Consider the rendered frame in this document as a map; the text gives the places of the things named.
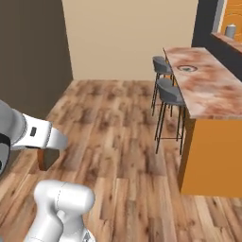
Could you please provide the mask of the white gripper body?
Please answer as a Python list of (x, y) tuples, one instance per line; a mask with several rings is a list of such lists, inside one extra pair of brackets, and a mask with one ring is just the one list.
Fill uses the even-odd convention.
[(52, 128), (46, 147), (58, 150), (67, 148), (68, 138), (59, 130)]

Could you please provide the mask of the orange dining counter marble top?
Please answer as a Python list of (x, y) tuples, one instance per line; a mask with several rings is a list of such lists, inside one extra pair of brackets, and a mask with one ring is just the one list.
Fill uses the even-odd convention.
[[(242, 198), (242, 81), (203, 47), (168, 47), (164, 53), (187, 113), (180, 191)], [(198, 70), (183, 72), (179, 65)]]

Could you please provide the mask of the dark kitchen counter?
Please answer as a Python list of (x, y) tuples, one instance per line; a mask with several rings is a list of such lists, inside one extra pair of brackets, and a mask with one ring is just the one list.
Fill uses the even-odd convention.
[(220, 37), (210, 37), (210, 52), (237, 78), (242, 81), (242, 53)]

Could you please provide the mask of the dark grey brown-edged panel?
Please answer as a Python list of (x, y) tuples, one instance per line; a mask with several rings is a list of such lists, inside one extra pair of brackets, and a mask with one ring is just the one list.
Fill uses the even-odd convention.
[(48, 168), (58, 160), (60, 157), (60, 151), (58, 149), (38, 149), (37, 150), (37, 161), (39, 168), (42, 171), (47, 171)]

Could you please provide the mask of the grey bar stool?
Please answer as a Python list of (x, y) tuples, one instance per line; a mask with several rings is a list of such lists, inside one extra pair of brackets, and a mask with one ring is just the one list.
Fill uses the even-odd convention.
[(158, 85), (161, 84), (164, 87), (171, 87), (174, 85), (172, 80), (173, 74), (169, 64), (162, 56), (154, 56), (152, 58), (154, 71), (156, 73), (155, 85), (152, 97), (151, 108), (155, 111), (156, 98), (158, 93)]
[(160, 141), (162, 140), (162, 131), (164, 126), (164, 115), (168, 105), (179, 109), (177, 133), (175, 137), (167, 137), (167, 140), (180, 141), (180, 151), (182, 151), (183, 134), (185, 126), (186, 109), (182, 99), (182, 94), (177, 86), (168, 85), (164, 78), (157, 80), (159, 98), (161, 99), (161, 108), (158, 116), (157, 128), (154, 140), (157, 142), (156, 150), (159, 150)]

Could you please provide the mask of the grey canister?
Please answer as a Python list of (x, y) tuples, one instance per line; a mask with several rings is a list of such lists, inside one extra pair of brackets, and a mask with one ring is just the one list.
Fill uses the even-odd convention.
[(236, 32), (236, 25), (235, 24), (230, 24), (230, 25), (226, 26), (225, 35), (227, 37), (233, 39), (234, 35), (235, 35), (235, 32)]

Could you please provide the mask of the orange wall cupboard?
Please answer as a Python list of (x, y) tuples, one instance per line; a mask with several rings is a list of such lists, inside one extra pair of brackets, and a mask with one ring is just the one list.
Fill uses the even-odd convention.
[(236, 26), (234, 38), (239, 41), (242, 38), (242, 0), (227, 0), (220, 32), (224, 33), (228, 25)]

